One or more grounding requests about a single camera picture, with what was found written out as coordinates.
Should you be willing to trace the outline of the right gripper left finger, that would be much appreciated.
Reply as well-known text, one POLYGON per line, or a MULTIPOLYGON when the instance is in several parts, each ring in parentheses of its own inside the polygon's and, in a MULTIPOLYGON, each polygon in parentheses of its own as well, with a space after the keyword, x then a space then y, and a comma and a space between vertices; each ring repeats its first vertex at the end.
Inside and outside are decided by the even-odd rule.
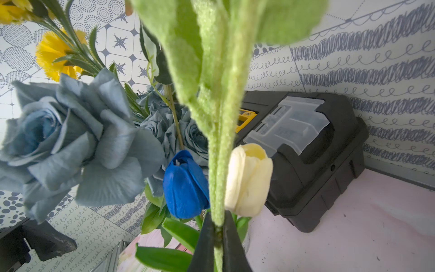
POLYGON ((207 213, 188 272, 214 271, 214 231, 215 225, 211 213, 207 213))

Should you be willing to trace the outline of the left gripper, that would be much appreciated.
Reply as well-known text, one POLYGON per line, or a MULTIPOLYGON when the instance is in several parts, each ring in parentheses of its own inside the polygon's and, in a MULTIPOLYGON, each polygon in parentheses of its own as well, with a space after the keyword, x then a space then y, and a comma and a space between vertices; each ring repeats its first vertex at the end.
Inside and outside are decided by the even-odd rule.
POLYGON ((1 272, 17 272, 31 261, 30 248, 40 261, 51 260, 75 251, 74 239, 58 232, 47 221, 38 224, 29 220, 22 227, 1 229, 1 272))

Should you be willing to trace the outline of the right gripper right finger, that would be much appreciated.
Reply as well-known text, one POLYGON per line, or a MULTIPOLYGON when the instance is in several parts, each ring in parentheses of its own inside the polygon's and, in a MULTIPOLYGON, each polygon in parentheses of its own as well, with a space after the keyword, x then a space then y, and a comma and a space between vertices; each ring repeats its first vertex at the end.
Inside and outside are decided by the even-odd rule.
POLYGON ((252 272, 229 211, 225 212, 223 224, 223 271, 252 272))

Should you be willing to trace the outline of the yellow carnation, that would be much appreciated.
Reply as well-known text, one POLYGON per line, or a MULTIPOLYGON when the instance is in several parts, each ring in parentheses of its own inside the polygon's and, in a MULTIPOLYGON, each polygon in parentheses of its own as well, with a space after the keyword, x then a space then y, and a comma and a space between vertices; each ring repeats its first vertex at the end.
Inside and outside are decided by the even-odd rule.
POLYGON ((1 24, 38 23, 55 18, 54 14, 41 1, 1 1, 1 24))
POLYGON ((82 76, 96 77, 104 67, 95 49, 95 39, 88 45, 86 33, 76 30, 81 46, 74 45, 64 29, 56 32, 47 31, 36 47, 36 62, 44 70, 45 75, 56 82, 62 74, 72 79, 82 76))

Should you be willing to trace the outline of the yellow poppy flower stem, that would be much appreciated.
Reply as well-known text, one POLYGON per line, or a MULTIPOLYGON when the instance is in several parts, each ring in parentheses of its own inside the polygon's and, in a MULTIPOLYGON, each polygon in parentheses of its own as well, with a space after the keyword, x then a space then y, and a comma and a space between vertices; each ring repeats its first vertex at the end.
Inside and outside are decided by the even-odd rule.
POLYGON ((224 199, 235 129, 255 43, 308 37, 327 1, 132 1, 161 43, 179 102, 208 139, 214 271, 223 272, 224 199))

